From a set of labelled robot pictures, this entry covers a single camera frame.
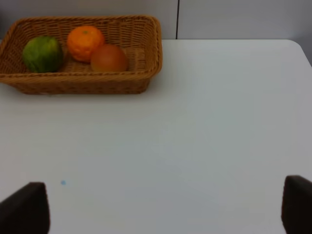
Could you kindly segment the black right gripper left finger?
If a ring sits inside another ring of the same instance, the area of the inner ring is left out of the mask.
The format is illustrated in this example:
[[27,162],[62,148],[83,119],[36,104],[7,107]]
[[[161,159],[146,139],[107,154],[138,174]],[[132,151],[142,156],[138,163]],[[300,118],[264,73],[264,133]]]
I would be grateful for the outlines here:
[[47,234],[50,209],[46,186],[30,182],[0,203],[2,234]]

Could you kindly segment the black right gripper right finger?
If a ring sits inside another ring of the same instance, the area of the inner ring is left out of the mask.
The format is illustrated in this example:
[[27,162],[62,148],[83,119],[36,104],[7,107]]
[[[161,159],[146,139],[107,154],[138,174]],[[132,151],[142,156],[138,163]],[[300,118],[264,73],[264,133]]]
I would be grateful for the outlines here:
[[288,234],[312,232],[312,182],[299,176],[285,178],[281,220]]

